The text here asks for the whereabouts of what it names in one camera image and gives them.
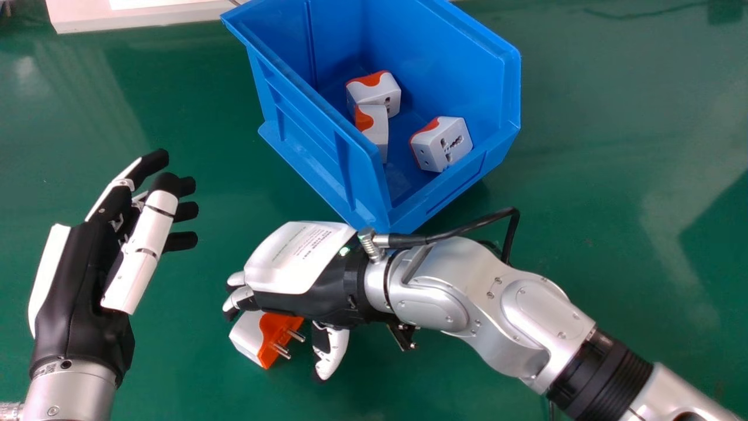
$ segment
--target blue plastic bin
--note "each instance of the blue plastic bin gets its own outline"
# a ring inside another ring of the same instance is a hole
[[[519,131],[519,52],[446,0],[251,0],[221,18],[247,46],[260,135],[355,228],[413,232]],[[386,165],[346,110],[346,82],[379,70],[403,90]],[[463,117],[474,144],[441,174],[408,144],[439,115]]]

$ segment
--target black cable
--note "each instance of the black cable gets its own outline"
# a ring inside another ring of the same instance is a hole
[[[514,243],[514,236],[519,225],[520,213],[517,208],[504,208],[494,213],[490,213],[481,218],[475,219],[472,222],[461,225],[452,230],[442,232],[434,235],[401,235],[401,234],[390,234],[389,236],[389,247],[391,249],[404,249],[415,246],[425,246],[426,244],[435,243],[436,241],[446,240],[447,238],[456,237],[473,231],[478,228],[482,228],[486,225],[492,224],[500,219],[504,219],[510,216],[509,226],[506,228],[506,236],[504,238],[504,245],[501,250],[501,261],[509,264],[509,256],[512,254],[512,244]]]

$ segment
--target green table surface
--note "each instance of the green table surface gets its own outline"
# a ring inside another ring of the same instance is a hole
[[[505,162],[424,231],[514,205],[515,266],[748,417],[748,16],[740,1],[472,0],[523,56]],[[47,231],[78,223],[140,154],[193,175],[192,252],[167,255],[132,324],[115,420],[543,420],[466,344],[403,354],[356,329],[324,385],[308,345],[263,371],[236,352],[224,281],[289,220],[340,220],[258,136],[242,45],[219,22],[56,35],[44,4],[0,21],[0,399],[23,399],[26,304]],[[504,226],[479,237],[500,238]]]

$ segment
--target robotic hand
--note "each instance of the robotic hand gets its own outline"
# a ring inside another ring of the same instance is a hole
[[[28,304],[34,337],[25,404],[0,405],[0,420],[108,420],[114,391],[130,368],[135,312],[162,253],[191,249],[194,232],[169,234],[192,219],[192,177],[161,173],[166,151],[140,157],[104,190],[84,222],[52,227]]]
[[[511,217],[503,250],[460,235]],[[519,212],[501,210],[443,234],[358,233],[344,224],[289,222],[228,281],[224,313],[313,321],[315,377],[339,366],[348,332],[387,324],[400,348],[419,328],[467,342],[494,370],[520,379],[574,420],[737,420],[660,363],[598,329],[555,283],[509,264]],[[251,327],[239,320],[232,340]]]

